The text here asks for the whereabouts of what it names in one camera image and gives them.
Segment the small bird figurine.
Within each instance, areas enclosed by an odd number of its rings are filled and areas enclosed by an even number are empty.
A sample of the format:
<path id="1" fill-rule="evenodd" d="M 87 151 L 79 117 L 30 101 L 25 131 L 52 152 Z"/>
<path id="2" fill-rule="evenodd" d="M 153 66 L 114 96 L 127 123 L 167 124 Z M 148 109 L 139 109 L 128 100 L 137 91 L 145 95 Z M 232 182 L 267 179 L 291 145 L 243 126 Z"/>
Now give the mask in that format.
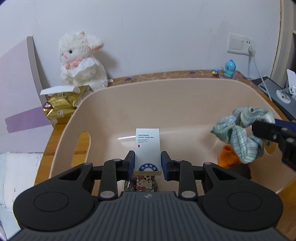
<path id="1" fill-rule="evenodd" d="M 215 77 L 219 77 L 219 69 L 214 69 L 212 71 L 212 75 L 215 76 Z"/>

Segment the white phone stand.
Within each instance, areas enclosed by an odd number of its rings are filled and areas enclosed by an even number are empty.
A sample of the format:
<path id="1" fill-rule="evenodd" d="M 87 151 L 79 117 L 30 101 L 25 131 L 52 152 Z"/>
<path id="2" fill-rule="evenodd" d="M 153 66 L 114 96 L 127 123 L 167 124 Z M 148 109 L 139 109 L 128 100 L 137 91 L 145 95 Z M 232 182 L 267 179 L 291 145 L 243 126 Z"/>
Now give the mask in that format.
<path id="1" fill-rule="evenodd" d="M 290 104 L 291 98 L 295 96 L 296 76 L 295 72 L 287 69 L 288 87 L 276 91 L 276 95 L 283 103 Z"/>

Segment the lilac headboard panel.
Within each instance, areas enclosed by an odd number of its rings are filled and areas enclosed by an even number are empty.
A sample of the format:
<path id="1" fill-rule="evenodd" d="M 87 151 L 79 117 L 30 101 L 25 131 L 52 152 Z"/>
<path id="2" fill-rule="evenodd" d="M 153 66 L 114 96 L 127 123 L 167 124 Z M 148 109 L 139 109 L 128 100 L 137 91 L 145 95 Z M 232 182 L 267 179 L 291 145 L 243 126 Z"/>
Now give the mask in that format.
<path id="1" fill-rule="evenodd" d="M 42 153 L 53 132 L 43 113 L 33 37 L 1 56 L 1 152 Z"/>

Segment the orange cloth item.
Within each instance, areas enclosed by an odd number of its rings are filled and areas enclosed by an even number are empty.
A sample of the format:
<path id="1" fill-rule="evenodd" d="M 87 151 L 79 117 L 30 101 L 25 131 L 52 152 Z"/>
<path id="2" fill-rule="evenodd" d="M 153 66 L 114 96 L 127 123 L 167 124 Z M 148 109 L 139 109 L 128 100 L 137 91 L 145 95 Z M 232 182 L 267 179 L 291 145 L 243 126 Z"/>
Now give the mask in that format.
<path id="1" fill-rule="evenodd" d="M 225 169 L 229 169 L 239 164 L 241 164 L 241 161 L 232 147 L 230 145 L 224 145 L 218 157 L 218 165 Z"/>

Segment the blue penguin figurine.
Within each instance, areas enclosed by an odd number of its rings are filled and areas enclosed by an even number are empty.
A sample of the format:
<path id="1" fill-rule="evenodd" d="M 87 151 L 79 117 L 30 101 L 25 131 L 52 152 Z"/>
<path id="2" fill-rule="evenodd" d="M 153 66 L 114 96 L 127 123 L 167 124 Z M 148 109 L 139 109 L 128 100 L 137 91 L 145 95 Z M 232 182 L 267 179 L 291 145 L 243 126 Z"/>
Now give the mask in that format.
<path id="1" fill-rule="evenodd" d="M 234 61 L 231 59 L 225 63 L 225 67 L 223 68 L 224 76 L 228 78 L 232 78 L 234 76 L 234 72 L 236 70 L 236 65 Z"/>

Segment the gold foil snack bag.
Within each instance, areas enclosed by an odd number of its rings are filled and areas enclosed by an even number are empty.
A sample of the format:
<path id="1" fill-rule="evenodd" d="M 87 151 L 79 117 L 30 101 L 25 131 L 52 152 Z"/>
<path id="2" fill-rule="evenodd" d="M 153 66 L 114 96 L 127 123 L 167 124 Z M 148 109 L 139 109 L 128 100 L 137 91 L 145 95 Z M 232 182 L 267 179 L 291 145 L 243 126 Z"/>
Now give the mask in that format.
<path id="1" fill-rule="evenodd" d="M 43 111 L 49 121 L 55 125 L 57 123 L 67 123 L 76 108 L 83 99 L 93 92 L 90 86 L 79 86 L 80 93 L 63 92 L 52 96 L 45 95 L 48 101 L 43 105 Z"/>

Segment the white wall switch socket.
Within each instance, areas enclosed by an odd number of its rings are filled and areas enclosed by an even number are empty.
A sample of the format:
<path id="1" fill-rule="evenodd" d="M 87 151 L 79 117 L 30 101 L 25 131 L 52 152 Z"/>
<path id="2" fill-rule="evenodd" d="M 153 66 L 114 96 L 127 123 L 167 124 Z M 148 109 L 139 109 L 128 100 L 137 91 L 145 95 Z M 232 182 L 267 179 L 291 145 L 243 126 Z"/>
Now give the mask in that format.
<path id="1" fill-rule="evenodd" d="M 255 43 L 247 36 L 229 33 L 227 41 L 227 52 L 234 54 L 249 55 L 249 48 L 255 49 Z"/>

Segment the green plaid scrunchie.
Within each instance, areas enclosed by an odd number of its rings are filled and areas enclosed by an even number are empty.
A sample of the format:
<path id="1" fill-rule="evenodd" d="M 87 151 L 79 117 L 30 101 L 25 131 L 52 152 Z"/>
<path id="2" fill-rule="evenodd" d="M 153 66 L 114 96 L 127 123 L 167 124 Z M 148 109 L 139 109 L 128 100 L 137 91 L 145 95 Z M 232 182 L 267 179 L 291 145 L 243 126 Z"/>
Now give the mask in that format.
<path id="1" fill-rule="evenodd" d="M 255 135 L 247 135 L 246 128 L 255 121 L 275 123 L 273 114 L 263 108 L 246 106 L 237 108 L 232 115 L 222 118 L 212 128 L 213 133 L 219 140 L 229 144 L 243 164 L 253 162 L 264 155 L 264 148 L 269 147 L 273 142 L 258 138 Z"/>

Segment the white pillow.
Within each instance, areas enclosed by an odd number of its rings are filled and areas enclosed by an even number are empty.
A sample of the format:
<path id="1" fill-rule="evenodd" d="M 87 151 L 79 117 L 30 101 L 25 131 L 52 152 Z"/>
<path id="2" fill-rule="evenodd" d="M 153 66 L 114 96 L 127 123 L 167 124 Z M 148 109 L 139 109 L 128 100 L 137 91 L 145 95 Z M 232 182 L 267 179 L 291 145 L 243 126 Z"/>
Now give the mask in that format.
<path id="1" fill-rule="evenodd" d="M 9 240 L 20 230 L 13 204 L 34 185 L 42 157 L 42 153 L 1 153 L 1 240 Z"/>

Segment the dark grey flat box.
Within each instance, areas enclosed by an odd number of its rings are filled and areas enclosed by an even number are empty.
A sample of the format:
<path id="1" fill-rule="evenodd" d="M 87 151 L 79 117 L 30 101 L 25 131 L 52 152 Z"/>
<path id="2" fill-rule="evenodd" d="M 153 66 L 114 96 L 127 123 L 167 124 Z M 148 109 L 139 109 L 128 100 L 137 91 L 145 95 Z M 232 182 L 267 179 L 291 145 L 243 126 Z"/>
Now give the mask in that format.
<path id="1" fill-rule="evenodd" d="M 276 95 L 276 91 L 282 88 L 268 77 L 264 77 L 263 80 L 264 83 L 262 83 L 262 80 L 258 78 L 252 80 L 252 83 L 254 83 L 267 96 L 269 96 L 269 93 L 271 100 L 279 107 L 285 116 L 290 121 L 295 121 L 295 96 L 291 98 L 290 104 L 283 103 Z"/>

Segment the white paper card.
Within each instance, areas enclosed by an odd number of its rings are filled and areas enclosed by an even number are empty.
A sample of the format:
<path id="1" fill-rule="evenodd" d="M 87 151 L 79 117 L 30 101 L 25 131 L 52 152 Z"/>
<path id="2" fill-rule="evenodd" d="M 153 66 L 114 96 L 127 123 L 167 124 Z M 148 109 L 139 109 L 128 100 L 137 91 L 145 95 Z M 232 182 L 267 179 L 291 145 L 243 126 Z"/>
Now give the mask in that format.
<path id="1" fill-rule="evenodd" d="M 63 92 L 73 92 L 73 93 L 80 93 L 80 89 L 73 85 L 58 85 L 50 88 L 43 89 L 40 92 L 40 95 L 48 95 L 52 96 L 57 93 L 63 93 Z"/>

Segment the white plush lamb toy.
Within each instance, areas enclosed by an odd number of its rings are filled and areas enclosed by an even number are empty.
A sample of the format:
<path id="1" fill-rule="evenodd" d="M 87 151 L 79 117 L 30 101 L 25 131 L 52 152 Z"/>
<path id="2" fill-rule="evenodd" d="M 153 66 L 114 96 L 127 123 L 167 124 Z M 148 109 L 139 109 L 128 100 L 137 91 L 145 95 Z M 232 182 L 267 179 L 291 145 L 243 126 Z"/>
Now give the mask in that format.
<path id="1" fill-rule="evenodd" d="M 106 88 L 106 70 L 94 54 L 103 46 L 102 40 L 83 31 L 62 36 L 58 47 L 62 83 L 76 87 L 88 85 L 93 91 Z"/>

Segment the Hello Kitty cartoon box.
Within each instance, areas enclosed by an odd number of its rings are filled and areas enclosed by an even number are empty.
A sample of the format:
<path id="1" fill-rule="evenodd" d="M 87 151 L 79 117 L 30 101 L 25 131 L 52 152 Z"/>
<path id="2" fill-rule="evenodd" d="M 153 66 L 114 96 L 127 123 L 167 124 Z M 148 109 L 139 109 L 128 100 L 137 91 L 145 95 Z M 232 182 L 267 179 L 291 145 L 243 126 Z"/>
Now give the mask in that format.
<path id="1" fill-rule="evenodd" d="M 134 192 L 157 192 L 158 185 L 155 176 L 135 176 L 128 181 L 125 181 L 125 191 Z"/>

